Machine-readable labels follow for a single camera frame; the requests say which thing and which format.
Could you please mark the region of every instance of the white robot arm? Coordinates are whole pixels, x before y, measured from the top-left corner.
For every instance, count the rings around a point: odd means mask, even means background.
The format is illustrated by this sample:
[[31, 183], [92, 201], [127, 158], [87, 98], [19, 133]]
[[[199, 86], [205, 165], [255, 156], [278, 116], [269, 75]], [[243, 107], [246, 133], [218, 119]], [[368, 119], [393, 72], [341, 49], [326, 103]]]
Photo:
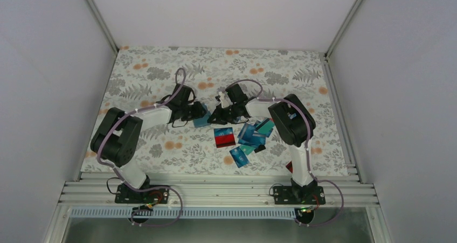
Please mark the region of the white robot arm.
[[[117, 128], [117, 130], [122, 129], [122, 133], [119, 136], [111, 135], [103, 148], [101, 153], [102, 158], [114, 165], [114, 169], [133, 188], [145, 189], [149, 186], [148, 177], [133, 159], [140, 131], [160, 124], [171, 123], [177, 119], [187, 121], [200, 118], [206, 113], [198, 101], [189, 104], [190, 93], [187, 93], [186, 90], [191, 90], [191, 88], [186, 87], [183, 95], [181, 97], [178, 96], [176, 100], [171, 101], [167, 106], [139, 112], [126, 118]], [[232, 105], [226, 106], [227, 102], [223, 101], [223, 104], [221, 103], [217, 106], [208, 121], [211, 123], [226, 124], [227, 121], [234, 123], [234, 120], [240, 116], [272, 118], [281, 139], [289, 144], [292, 165], [294, 167], [291, 179], [293, 194], [300, 200], [307, 198], [310, 193], [314, 192], [317, 183], [307, 170], [308, 162], [303, 142], [306, 139], [308, 131], [306, 127], [303, 128], [304, 121], [302, 117], [292, 117], [293, 109], [284, 102], [264, 102], [259, 101], [257, 98], [248, 99], [238, 84], [227, 88], [226, 91], [232, 101]], [[312, 124], [311, 131], [309, 131], [312, 134], [312, 129], [315, 128], [314, 119], [298, 98], [291, 94], [285, 97], [285, 99], [293, 102], [302, 111], [306, 112], [306, 117], [309, 123]], [[98, 151], [100, 143], [105, 138], [107, 131], [124, 114], [123, 111], [117, 108], [112, 108], [108, 111], [92, 139], [91, 149], [93, 151]]]

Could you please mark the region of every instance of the white wall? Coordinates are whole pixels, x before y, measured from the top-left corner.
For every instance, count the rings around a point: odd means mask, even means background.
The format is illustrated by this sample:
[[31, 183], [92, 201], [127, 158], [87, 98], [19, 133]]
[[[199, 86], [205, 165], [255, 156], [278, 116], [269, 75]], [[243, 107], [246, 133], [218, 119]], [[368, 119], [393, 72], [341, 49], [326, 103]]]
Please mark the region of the white wall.
[[355, 0], [95, 0], [122, 45], [324, 52]]
[[0, 0], [0, 238], [41, 242], [114, 60], [84, 0]]
[[457, 0], [366, 0], [332, 71], [395, 242], [455, 242]]

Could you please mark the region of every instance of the glass panel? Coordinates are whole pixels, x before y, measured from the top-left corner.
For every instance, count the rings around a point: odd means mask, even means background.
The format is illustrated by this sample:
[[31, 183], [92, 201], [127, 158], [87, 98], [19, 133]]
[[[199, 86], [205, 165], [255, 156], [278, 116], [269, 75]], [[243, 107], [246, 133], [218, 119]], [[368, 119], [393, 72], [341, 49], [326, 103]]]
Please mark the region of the glass panel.
[[[316, 211], [313, 223], [335, 215], [337, 209]], [[169, 220], [149, 220], [166, 223]], [[255, 219], [182, 219], [165, 228], [132, 226], [127, 219], [71, 218], [66, 243], [125, 242], [373, 242], [365, 208], [345, 208], [330, 225], [318, 228], [298, 227], [290, 220]]]

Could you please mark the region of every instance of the floral pattern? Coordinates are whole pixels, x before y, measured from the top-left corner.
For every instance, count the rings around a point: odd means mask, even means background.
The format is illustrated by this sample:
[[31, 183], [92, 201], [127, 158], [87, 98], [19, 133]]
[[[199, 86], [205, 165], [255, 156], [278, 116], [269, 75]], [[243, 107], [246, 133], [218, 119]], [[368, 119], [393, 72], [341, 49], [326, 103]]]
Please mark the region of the floral pattern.
[[[185, 84], [209, 111], [217, 105], [217, 92], [239, 79], [254, 79], [264, 86], [263, 98], [296, 94], [316, 120], [311, 145], [311, 164], [316, 175], [346, 176], [347, 169], [323, 70], [317, 52], [286, 50], [246, 50], [200, 47], [124, 46], [119, 51], [113, 73], [99, 111], [94, 132], [111, 107], [125, 111], [154, 104], [171, 94], [174, 73], [186, 69]], [[256, 95], [259, 88], [243, 82], [243, 90]], [[262, 120], [253, 117], [250, 122]], [[194, 128], [155, 126], [140, 133], [136, 160], [144, 171], [215, 175], [289, 175], [287, 145], [276, 130], [267, 139], [266, 150], [248, 155], [250, 164], [237, 168], [229, 154], [234, 147], [216, 148], [214, 128], [233, 127], [238, 134], [242, 124]], [[84, 172], [105, 172], [95, 153], [87, 150]]]

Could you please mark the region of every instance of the vent grille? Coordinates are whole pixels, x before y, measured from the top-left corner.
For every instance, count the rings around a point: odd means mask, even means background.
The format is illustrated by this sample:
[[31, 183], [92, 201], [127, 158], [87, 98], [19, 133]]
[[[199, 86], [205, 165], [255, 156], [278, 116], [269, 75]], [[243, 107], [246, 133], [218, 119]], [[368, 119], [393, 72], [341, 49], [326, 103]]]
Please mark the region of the vent grille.
[[[132, 207], [94, 206], [74, 207], [73, 218], [129, 218]], [[178, 207], [155, 207], [153, 211], [144, 211], [145, 218], [172, 219], [179, 214]], [[204, 208], [185, 207], [182, 219], [293, 219], [293, 208]]]

